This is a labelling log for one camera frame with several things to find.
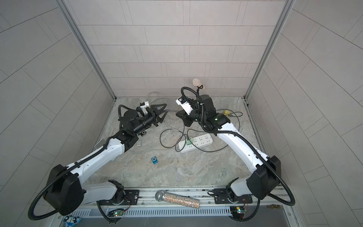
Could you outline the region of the green charger plug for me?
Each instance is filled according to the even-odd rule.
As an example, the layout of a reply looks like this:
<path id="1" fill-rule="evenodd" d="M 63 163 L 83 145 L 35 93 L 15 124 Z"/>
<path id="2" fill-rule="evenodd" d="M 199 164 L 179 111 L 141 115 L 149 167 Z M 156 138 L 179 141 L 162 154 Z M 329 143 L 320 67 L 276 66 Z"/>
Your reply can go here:
<path id="1" fill-rule="evenodd" d="M 191 145 L 193 144 L 193 138 L 190 137 L 189 139 L 186 139 L 186 145 Z"/>

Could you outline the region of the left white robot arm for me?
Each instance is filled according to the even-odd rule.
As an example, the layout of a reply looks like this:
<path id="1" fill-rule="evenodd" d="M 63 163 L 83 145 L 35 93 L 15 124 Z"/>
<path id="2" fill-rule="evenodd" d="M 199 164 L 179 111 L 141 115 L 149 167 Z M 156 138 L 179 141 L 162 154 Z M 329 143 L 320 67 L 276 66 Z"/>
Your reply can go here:
<path id="1" fill-rule="evenodd" d="M 119 130 L 106 139 L 104 144 L 89 155 L 67 166 L 55 166 L 48 177 L 46 186 L 32 201 L 28 218 L 41 220 L 54 214 L 66 216 L 79 206 L 94 201 L 111 200 L 122 189 L 120 183 L 109 181 L 86 187 L 85 181 L 109 161 L 132 148 L 152 125 L 158 126 L 166 117 L 166 104 L 151 105 L 136 109 L 118 106 Z"/>

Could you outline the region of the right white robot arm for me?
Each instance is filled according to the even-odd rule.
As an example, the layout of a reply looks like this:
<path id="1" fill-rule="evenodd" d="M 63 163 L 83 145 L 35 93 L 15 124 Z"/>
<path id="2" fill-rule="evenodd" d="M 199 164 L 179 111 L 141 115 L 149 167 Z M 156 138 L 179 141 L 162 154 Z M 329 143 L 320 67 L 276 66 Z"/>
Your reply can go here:
<path id="1" fill-rule="evenodd" d="M 188 87 L 181 88 L 181 97 L 176 100 L 182 107 L 176 115 L 186 127 L 197 122 L 203 131 L 212 133 L 224 141 L 241 158 L 251 175 L 245 179 L 235 179 L 227 185 L 230 201 L 238 201 L 244 195 L 257 199 L 269 196 L 288 206 L 296 200 L 281 177 L 281 162 L 276 156 L 269 157 L 253 146 L 222 113 L 217 113 L 212 99 L 200 95 Z"/>

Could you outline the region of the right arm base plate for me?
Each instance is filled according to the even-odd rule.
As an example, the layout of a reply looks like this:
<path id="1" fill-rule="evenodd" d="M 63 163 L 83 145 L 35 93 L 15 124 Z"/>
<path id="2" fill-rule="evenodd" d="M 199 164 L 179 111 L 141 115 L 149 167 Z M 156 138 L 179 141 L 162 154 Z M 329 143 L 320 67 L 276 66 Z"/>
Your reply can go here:
<path id="1" fill-rule="evenodd" d="M 253 203 L 251 195 L 236 196 L 231 189 L 216 188 L 208 191 L 212 196 L 215 204 L 251 204 Z"/>

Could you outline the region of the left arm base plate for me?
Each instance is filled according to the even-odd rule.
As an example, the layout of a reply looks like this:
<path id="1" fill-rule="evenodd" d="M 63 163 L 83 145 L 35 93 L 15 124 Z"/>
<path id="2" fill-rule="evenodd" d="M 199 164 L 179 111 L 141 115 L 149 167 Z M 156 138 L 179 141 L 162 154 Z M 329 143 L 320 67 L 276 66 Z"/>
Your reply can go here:
<path id="1" fill-rule="evenodd" d="M 110 200 L 99 201 L 102 206 L 126 206 L 126 205 L 137 205 L 139 199 L 139 190 L 123 190 L 119 191 Z"/>

